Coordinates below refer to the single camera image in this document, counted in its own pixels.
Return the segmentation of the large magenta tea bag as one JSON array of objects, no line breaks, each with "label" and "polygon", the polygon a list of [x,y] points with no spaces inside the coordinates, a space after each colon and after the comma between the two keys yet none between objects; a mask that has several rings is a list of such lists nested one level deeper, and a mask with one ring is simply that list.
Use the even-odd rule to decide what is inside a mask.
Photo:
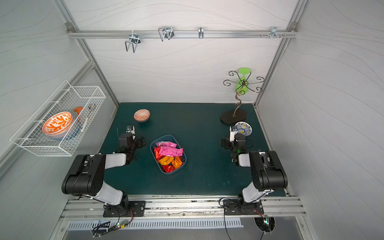
[{"label": "large magenta tea bag", "polygon": [[177,144],[170,142],[170,141],[159,141],[156,143],[157,147],[170,147],[170,148],[176,148]]}]

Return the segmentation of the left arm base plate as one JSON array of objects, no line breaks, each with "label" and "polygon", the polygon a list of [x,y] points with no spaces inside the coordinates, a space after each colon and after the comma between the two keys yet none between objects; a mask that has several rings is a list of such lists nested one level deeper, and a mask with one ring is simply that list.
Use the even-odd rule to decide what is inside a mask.
[{"label": "left arm base plate", "polygon": [[128,204],[122,202],[120,205],[104,205],[104,218],[117,217],[143,217],[145,214],[146,201],[130,201]]}]

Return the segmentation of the yellow tea bag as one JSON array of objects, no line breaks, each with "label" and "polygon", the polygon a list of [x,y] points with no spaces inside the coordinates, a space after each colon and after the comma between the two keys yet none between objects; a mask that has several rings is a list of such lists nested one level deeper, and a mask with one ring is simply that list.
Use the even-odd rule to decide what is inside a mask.
[{"label": "yellow tea bag", "polygon": [[165,156],[158,161],[158,163],[162,166],[169,165],[174,160],[174,157]]}]

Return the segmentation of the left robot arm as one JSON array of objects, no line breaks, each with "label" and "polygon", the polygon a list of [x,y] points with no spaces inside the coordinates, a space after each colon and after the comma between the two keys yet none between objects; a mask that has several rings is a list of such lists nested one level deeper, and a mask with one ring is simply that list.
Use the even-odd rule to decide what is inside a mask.
[{"label": "left robot arm", "polygon": [[129,132],[121,135],[119,141],[121,145],[115,153],[77,155],[63,180],[62,192],[128,209],[127,194],[106,183],[105,171],[129,165],[135,157],[135,151],[146,145],[146,139]]}]

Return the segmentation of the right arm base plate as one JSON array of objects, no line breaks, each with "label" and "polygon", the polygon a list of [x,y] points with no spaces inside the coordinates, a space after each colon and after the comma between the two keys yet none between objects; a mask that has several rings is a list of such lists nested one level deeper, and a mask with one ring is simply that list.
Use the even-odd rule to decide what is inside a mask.
[{"label": "right arm base plate", "polygon": [[226,216],[261,216],[264,208],[261,202],[243,203],[238,200],[222,198],[219,205],[224,209]]}]

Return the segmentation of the red tea bag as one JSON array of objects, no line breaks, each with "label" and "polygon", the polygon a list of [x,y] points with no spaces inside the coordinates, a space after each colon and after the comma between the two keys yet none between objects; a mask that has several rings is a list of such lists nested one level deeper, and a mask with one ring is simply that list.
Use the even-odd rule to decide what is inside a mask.
[{"label": "red tea bag", "polygon": [[161,160],[164,155],[160,154],[161,147],[154,147],[154,154],[155,154],[155,159],[156,161]]},{"label": "red tea bag", "polygon": [[165,165],[163,166],[163,171],[165,173],[172,173],[175,170],[175,167],[172,165]]}]

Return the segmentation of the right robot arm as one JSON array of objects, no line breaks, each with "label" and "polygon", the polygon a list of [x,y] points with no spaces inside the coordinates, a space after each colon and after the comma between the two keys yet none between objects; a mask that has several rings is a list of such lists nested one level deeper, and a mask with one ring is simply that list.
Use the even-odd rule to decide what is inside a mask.
[{"label": "right robot arm", "polygon": [[251,183],[238,195],[240,204],[255,204],[288,186],[288,177],[276,151],[247,151],[247,137],[235,134],[221,139],[221,146],[232,151],[232,162],[251,169]]}]

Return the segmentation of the small magenta tea bag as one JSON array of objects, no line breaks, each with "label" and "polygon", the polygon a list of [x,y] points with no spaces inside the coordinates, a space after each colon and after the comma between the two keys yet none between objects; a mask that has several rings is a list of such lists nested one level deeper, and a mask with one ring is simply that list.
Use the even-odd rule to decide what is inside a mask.
[{"label": "small magenta tea bag", "polygon": [[180,157],[183,155],[183,149],[160,147],[159,154],[162,156]]}]

